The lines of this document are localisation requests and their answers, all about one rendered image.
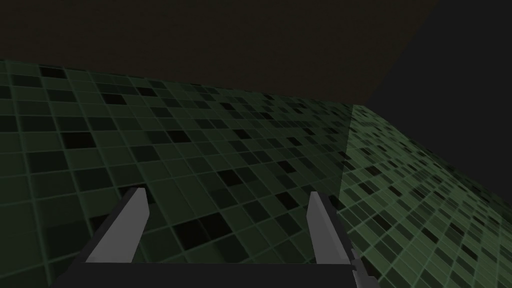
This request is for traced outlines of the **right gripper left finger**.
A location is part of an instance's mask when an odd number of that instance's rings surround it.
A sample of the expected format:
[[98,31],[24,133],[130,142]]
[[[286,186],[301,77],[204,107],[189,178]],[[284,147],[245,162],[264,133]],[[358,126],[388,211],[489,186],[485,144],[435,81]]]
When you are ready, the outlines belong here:
[[75,263],[131,263],[149,215],[146,189],[130,188],[80,251]]

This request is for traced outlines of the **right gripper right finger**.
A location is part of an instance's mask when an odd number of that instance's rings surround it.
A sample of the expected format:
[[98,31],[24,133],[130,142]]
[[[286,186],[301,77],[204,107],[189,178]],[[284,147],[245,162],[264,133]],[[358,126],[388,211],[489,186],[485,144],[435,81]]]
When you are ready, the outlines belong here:
[[337,210],[326,194],[310,193],[306,220],[317,264],[353,264],[353,247]]

